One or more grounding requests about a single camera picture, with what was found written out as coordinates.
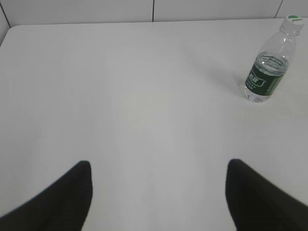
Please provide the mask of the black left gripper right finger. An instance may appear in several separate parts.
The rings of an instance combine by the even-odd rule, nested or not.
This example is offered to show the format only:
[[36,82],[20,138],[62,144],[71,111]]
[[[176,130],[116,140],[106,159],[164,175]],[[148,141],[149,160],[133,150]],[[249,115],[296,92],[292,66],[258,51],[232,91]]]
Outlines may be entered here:
[[307,205],[288,195],[240,159],[228,163],[225,196],[238,231],[306,231]]

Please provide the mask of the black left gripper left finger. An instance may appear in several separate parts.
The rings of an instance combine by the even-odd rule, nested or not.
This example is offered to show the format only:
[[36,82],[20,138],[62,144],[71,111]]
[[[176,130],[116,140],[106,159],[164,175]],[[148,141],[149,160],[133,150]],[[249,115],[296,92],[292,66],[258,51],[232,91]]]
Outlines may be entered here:
[[37,196],[0,218],[2,231],[80,231],[93,196],[91,165],[80,161]]

